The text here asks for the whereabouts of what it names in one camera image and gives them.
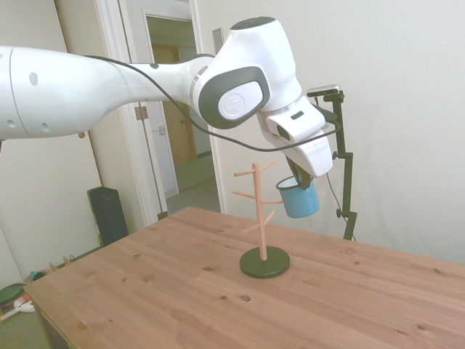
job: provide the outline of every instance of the black speaker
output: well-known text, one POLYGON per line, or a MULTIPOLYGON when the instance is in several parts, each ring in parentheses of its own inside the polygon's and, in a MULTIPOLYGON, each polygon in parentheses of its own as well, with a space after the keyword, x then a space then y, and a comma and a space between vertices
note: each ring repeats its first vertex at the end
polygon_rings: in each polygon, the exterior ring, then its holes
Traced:
POLYGON ((87 191, 103 246, 129 235, 118 191, 98 187, 87 191))

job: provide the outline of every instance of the wooden mug tree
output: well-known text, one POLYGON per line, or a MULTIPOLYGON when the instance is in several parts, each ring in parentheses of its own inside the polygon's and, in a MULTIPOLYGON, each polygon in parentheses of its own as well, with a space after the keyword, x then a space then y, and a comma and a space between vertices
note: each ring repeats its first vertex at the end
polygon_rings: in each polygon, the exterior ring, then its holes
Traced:
POLYGON ((254 176, 254 192, 255 195, 244 193, 242 191, 234 190, 233 193, 246 198, 255 200, 256 216, 258 224, 251 226, 244 230, 248 233, 255 229, 259 229, 260 243, 259 247, 247 251, 240 258, 240 269, 249 276, 254 278, 272 278, 284 273, 290 265, 289 255, 286 251, 274 246, 267 246, 267 239, 265 235, 265 225, 270 221, 275 211, 271 212, 267 219, 264 218, 263 205, 264 204, 282 204, 282 200, 264 200, 262 198, 262 181, 260 173, 273 164, 275 160, 270 161, 268 164, 260 168, 258 162, 252 164, 252 169, 244 172, 237 172, 235 177, 250 175, 254 176))

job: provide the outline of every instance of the robot logo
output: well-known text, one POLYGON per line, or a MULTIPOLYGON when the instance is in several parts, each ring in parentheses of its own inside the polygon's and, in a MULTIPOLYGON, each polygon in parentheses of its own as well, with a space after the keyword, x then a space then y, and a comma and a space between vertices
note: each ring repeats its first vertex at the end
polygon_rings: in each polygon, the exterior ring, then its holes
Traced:
POLYGON ((237 116, 244 109, 244 105, 245 102, 242 96, 237 93, 232 93, 226 97, 225 103, 223 105, 223 111, 228 116, 237 116))

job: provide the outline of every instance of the electrical cord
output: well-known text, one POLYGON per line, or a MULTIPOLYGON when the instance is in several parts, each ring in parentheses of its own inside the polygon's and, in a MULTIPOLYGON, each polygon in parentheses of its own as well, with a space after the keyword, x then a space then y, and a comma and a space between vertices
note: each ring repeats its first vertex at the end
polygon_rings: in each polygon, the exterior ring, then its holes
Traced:
MULTIPOLYGON (((329 179, 329 175, 327 172, 326 172, 326 178, 328 179, 329 188, 331 189, 331 192, 333 193, 333 196, 336 199, 337 207, 339 208, 340 211, 342 211, 341 204, 339 203, 339 200, 337 199, 336 193, 334 193, 334 189, 333 189, 333 186, 331 184, 331 181, 329 179)), ((347 224, 347 218, 344 216, 342 216, 342 218, 344 218, 344 221, 347 224)), ((354 234, 352 234, 352 237, 354 238, 354 241, 357 242, 357 239, 355 238, 354 234)))
POLYGON ((182 115, 184 115, 187 118, 187 120, 189 120, 192 123, 192 125, 195 126, 195 128, 199 129, 200 131, 202 131, 203 133, 206 133, 208 135, 218 137, 218 138, 221 138, 222 140, 227 140, 228 142, 232 142, 232 143, 235 143, 235 144, 238 144, 238 145, 242 145, 243 147, 251 149, 253 151, 261 151, 263 153, 271 153, 271 152, 274 152, 274 151, 284 151, 285 149, 298 147, 299 145, 303 145, 305 143, 312 142, 312 141, 317 140, 319 138, 323 138, 323 137, 332 135, 333 133, 336 133, 341 129, 341 125, 339 125, 339 123, 337 121, 332 121, 332 124, 335 126, 334 130, 332 130, 330 132, 326 132, 326 133, 324 133, 322 135, 312 137, 312 138, 309 138, 309 139, 306 139, 306 140, 301 140, 300 142, 297 142, 297 143, 294 143, 294 144, 291 144, 291 145, 285 145, 285 146, 279 147, 279 148, 258 148, 258 147, 254 147, 254 146, 249 145, 247 143, 243 143, 240 140, 235 140, 234 138, 229 138, 229 137, 219 135, 219 134, 214 133, 214 132, 210 132, 209 130, 204 129, 202 126, 196 124, 196 122, 190 117, 190 115, 184 110, 184 108, 181 105, 179 105, 179 103, 176 100, 174 100, 173 97, 170 96, 169 93, 167 91, 165 91, 163 87, 160 86, 160 84, 158 84, 155 80, 153 80, 149 75, 147 75, 146 73, 144 73, 140 69, 137 69, 137 68, 135 68, 134 66, 132 66, 130 64, 126 64, 124 62, 120 62, 119 60, 113 60, 113 59, 107 58, 107 57, 100 57, 100 56, 84 56, 84 57, 94 58, 95 60, 103 60, 105 62, 114 63, 114 64, 117 64, 117 65, 122 65, 123 67, 129 68, 129 69, 132 69, 133 71, 138 72, 139 74, 141 74, 145 78, 147 78, 152 84, 157 86, 157 88, 171 102, 173 102, 173 104, 176 106, 176 108, 179 109, 179 111, 182 113, 182 115))

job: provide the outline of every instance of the black round base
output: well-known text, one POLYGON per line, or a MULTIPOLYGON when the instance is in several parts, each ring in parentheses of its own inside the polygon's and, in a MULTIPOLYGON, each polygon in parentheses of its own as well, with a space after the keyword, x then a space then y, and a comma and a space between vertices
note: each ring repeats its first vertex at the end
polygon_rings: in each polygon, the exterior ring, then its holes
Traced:
POLYGON ((274 278, 288 270, 291 260, 283 249, 267 246, 267 260, 260 258, 260 248, 244 253, 240 258, 240 269, 253 278, 274 278))

